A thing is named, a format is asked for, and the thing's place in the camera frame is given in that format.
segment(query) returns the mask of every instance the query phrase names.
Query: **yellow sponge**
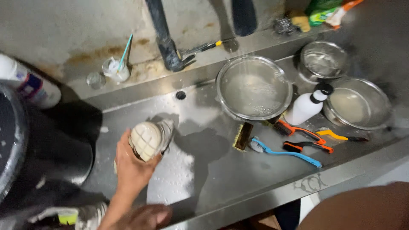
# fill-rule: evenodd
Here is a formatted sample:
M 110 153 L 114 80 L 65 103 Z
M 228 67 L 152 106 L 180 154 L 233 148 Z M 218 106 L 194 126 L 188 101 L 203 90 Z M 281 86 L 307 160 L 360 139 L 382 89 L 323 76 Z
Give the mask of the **yellow sponge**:
M 302 32 L 310 31 L 311 27 L 307 15 L 302 10 L 292 10 L 289 14 L 291 23 L 301 28 Z

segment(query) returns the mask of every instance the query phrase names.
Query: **sink drain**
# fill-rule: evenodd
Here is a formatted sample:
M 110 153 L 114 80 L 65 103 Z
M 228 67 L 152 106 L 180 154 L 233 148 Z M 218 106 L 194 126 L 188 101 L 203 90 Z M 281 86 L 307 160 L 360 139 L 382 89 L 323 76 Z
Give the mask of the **sink drain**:
M 183 100 L 183 99 L 186 98 L 186 93 L 183 92 L 183 91 L 179 91 L 179 92 L 176 93 L 176 98 L 179 99 L 179 100 Z

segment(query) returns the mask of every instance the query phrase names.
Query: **faucet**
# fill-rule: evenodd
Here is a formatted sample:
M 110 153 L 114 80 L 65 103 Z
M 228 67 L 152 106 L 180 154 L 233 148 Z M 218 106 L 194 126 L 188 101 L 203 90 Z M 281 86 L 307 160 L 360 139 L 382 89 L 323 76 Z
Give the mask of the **faucet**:
M 190 55 L 184 60 L 178 50 L 175 42 L 172 40 L 169 33 L 168 23 L 166 22 L 165 12 L 161 0 L 145 0 L 151 14 L 153 26 L 156 31 L 156 42 L 159 46 L 160 54 L 162 55 L 166 69 L 172 72 L 183 70 L 186 65 L 195 58 L 195 55 Z

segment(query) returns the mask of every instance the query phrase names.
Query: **metal bowl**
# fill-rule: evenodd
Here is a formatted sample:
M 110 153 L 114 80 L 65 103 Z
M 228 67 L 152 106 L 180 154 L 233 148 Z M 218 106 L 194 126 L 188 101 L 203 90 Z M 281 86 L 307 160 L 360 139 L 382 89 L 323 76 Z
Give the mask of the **metal bowl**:
M 374 83 L 357 78 L 331 82 L 332 93 L 324 103 L 324 114 L 334 124 L 375 130 L 386 127 L 391 102 Z
M 292 85 L 284 71 L 261 56 L 228 62 L 216 79 L 221 104 L 246 120 L 268 120 L 281 115 L 292 98 Z
M 301 50 L 299 71 L 310 81 L 336 79 L 348 69 L 347 53 L 334 43 L 315 41 Z

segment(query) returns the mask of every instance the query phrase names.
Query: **hand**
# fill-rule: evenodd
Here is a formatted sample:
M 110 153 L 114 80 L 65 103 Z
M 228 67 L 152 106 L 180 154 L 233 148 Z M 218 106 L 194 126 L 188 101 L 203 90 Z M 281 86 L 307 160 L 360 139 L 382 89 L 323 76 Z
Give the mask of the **hand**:
M 117 192 L 136 197 L 148 184 L 162 155 L 158 154 L 148 162 L 139 160 L 129 145 L 129 136 L 130 129 L 126 129 L 117 144 Z
M 130 211 L 111 229 L 156 230 L 165 227 L 171 220 L 172 209 L 165 205 L 146 205 Z

